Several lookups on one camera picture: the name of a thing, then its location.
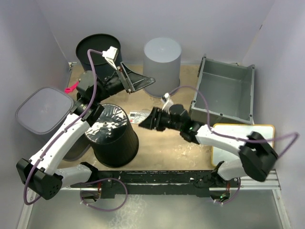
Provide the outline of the grey ribbed laundry basket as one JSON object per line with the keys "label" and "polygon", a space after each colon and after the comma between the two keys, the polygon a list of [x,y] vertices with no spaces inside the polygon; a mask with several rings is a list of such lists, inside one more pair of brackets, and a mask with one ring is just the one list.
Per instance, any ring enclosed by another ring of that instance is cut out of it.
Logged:
{"label": "grey ribbed laundry basket", "polygon": [[66,119],[74,100],[54,87],[43,87],[28,97],[15,113],[16,121],[37,143],[26,158],[38,152]]}

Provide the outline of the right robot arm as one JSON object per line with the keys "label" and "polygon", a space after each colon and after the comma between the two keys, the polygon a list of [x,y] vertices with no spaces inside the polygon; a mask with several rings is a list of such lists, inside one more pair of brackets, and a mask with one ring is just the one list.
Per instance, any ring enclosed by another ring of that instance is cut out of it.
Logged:
{"label": "right robot arm", "polygon": [[172,105],[168,111],[154,107],[139,127],[156,131],[176,130],[187,142],[214,146],[238,156],[234,161],[219,162],[213,170],[212,182],[218,187],[233,178],[246,176],[264,182],[279,158],[259,132],[252,131],[244,141],[218,136],[208,125],[192,120],[181,104]]}

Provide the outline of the light grey plastic bucket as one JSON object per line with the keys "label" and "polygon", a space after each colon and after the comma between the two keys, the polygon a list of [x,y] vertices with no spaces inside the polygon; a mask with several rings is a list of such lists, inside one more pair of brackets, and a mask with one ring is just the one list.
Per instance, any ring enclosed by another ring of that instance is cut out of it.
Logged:
{"label": "light grey plastic bucket", "polygon": [[161,98],[180,86],[182,48],[171,38],[159,37],[148,41],[144,47],[143,74],[155,79],[144,90]]}

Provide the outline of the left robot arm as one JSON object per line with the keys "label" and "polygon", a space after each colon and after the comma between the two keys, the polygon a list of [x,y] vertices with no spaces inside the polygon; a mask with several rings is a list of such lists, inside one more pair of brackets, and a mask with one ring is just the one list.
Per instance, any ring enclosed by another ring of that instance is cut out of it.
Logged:
{"label": "left robot arm", "polygon": [[16,164],[24,184],[24,203],[35,203],[34,200],[28,201],[28,189],[38,194],[38,197],[49,200],[66,185],[84,183],[87,187],[95,186],[98,175],[92,171],[91,166],[80,164],[68,168],[66,172],[59,172],[58,165],[77,140],[100,117],[104,110],[101,101],[121,91],[129,94],[137,92],[153,83],[154,78],[132,71],[123,62],[102,80],[93,70],[82,73],[77,85],[77,101],[61,127],[30,159],[22,158]]}

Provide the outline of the grey rectangular plastic crate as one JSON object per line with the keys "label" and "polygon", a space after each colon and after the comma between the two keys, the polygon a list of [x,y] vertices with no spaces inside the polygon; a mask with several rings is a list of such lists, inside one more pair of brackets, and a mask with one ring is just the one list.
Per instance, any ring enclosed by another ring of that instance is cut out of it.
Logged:
{"label": "grey rectangular plastic crate", "polygon": [[255,65],[240,66],[215,61],[204,56],[198,71],[198,90],[191,103],[191,119],[205,123],[207,110],[199,93],[205,97],[210,126],[253,123]]}

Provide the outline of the dark blue cylindrical bin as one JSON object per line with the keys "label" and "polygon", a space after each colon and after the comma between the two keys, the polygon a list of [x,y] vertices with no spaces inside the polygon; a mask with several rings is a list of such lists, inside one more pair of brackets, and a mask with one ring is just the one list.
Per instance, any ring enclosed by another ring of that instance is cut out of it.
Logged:
{"label": "dark blue cylindrical bin", "polygon": [[[118,49],[119,54],[116,58],[115,64],[118,66],[122,62],[121,44],[119,40],[109,34],[99,33],[90,35],[82,39],[76,47],[76,56],[80,61],[84,71],[91,71],[91,65],[88,59],[87,51],[93,49],[99,52],[108,50],[111,46]],[[93,64],[95,67],[98,79],[111,76],[114,73],[114,69],[106,62],[105,58],[101,54],[91,53]]]}

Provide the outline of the black cylindrical bin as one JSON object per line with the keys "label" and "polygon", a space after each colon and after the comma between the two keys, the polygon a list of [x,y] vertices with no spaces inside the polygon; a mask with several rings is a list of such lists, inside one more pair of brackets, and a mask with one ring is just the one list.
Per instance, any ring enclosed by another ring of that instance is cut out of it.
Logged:
{"label": "black cylindrical bin", "polygon": [[103,104],[97,121],[85,132],[97,160],[107,167],[131,162],[139,149],[139,138],[126,112],[115,104]]}

